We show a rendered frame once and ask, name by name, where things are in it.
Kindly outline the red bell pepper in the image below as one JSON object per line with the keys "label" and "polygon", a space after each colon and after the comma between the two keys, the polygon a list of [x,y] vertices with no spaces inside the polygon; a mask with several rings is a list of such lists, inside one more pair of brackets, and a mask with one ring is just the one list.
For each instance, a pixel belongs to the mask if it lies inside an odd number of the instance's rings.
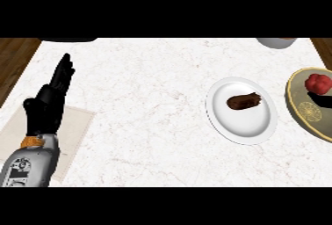
{"label": "red bell pepper", "polygon": [[306,89],[318,95],[325,95],[332,87],[332,79],[327,75],[312,74],[306,79]]}

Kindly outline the white bowl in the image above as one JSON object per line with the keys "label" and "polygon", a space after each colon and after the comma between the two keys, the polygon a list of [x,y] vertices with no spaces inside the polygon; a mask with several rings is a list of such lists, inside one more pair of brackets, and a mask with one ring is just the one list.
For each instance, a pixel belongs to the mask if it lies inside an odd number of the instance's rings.
{"label": "white bowl", "polygon": [[296,38],[259,38],[257,40],[266,47],[273,49],[285,49],[296,42]]}

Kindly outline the olive gold-rimmed plate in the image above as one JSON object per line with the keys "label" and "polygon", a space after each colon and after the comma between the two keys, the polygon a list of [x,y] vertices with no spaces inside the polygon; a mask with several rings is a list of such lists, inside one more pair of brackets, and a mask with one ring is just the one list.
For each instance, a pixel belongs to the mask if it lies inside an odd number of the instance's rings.
{"label": "olive gold-rimmed plate", "polygon": [[306,80],[312,74],[332,80],[332,71],[324,68],[303,68],[291,75],[285,86],[285,102],[290,113],[303,129],[327,142],[332,142],[332,108],[321,107],[309,96]]}

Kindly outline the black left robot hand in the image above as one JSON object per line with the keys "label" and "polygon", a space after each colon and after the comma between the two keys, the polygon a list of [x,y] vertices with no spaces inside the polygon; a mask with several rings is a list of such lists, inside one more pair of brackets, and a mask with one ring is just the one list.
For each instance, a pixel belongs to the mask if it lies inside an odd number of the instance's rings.
{"label": "black left robot hand", "polygon": [[37,96],[24,101],[27,136],[58,133],[74,72],[70,54],[64,54],[51,82],[42,86]]}

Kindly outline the white plate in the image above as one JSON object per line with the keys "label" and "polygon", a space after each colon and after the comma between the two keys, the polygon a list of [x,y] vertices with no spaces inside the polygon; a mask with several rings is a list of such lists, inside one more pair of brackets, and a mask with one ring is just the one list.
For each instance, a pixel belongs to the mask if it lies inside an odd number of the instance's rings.
{"label": "white plate", "polygon": [[[262,97],[259,105],[231,109],[228,100],[251,93]],[[220,79],[210,88],[206,109],[211,125],[231,141],[254,145],[269,140],[278,123],[276,107],[267,91],[254,81],[241,77]]]}

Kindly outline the beige placemat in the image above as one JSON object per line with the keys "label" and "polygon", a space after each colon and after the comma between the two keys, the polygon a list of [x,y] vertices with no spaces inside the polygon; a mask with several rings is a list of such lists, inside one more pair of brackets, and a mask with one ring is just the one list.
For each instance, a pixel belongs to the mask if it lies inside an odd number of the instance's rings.
{"label": "beige placemat", "polygon": [[[58,131],[59,138],[59,163],[52,178],[59,182],[67,177],[70,166],[77,155],[77,150],[86,136],[95,113],[80,108],[67,106]],[[27,113],[20,106],[0,130],[0,166],[12,152],[20,148],[27,134]]]}

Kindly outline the black round object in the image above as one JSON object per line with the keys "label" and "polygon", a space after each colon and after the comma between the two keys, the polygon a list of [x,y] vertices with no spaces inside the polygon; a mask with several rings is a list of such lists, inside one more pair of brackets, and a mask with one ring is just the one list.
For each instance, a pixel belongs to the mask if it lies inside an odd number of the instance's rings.
{"label": "black round object", "polygon": [[98,38],[39,38],[43,41],[51,41],[51,42],[92,42]]}

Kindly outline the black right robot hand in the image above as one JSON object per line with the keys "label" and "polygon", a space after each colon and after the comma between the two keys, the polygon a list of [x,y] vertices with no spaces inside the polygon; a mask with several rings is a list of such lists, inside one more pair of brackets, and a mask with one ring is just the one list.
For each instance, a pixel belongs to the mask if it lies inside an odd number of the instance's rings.
{"label": "black right robot hand", "polygon": [[318,95],[312,91],[307,95],[321,107],[332,109],[332,96]]}

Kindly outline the brown food item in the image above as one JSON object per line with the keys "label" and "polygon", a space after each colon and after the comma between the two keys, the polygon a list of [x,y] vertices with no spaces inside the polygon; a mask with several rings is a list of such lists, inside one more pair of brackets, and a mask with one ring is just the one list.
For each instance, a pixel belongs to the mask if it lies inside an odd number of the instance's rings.
{"label": "brown food item", "polygon": [[248,95],[234,96],[228,100],[228,106],[232,110],[244,110],[256,107],[262,103],[262,96],[253,92]]}

